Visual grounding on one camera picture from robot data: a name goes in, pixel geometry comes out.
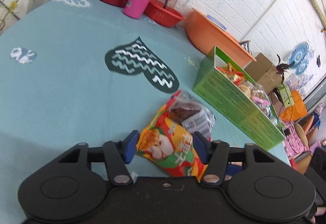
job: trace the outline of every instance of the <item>orange bag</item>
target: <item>orange bag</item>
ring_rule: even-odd
[[[283,113],[280,114],[279,118],[281,118],[283,121],[295,121],[307,115],[307,109],[298,91],[292,90],[291,95],[293,97],[294,105],[289,106]]]

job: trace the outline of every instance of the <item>pink fabric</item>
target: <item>pink fabric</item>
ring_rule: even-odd
[[[283,146],[288,157],[293,157],[297,154],[303,153],[308,150],[298,134],[294,129],[293,122],[284,122],[285,126],[290,130],[290,134],[286,136],[286,139],[283,141]]]

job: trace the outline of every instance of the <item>red plastic basket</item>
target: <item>red plastic basket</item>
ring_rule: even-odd
[[[163,2],[158,0],[151,0],[144,13],[156,23],[165,27],[173,27],[180,21],[185,20],[182,14],[171,7],[164,9]]]

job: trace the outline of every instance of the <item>green box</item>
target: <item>green box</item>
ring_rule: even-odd
[[[270,150],[284,139],[282,129],[277,128],[269,118],[215,66],[222,59],[231,63],[247,80],[254,80],[223,51],[215,46],[200,63],[193,91],[223,114],[258,146]],[[272,113],[277,117],[273,106]]]

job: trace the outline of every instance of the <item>blue tablecloth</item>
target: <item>blue tablecloth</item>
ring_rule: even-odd
[[[101,146],[141,131],[169,99],[171,94],[156,89],[144,74],[127,76],[107,68],[107,51],[138,37],[174,72],[180,89],[194,94],[204,55],[184,31],[151,23],[145,16],[131,19],[99,0],[53,0],[0,37],[1,224],[24,219],[17,190],[28,175],[78,142]],[[251,142],[212,111],[213,139],[240,147]],[[286,162],[281,144],[270,152]],[[103,164],[93,168],[105,176]],[[128,169],[165,175],[141,157]]]

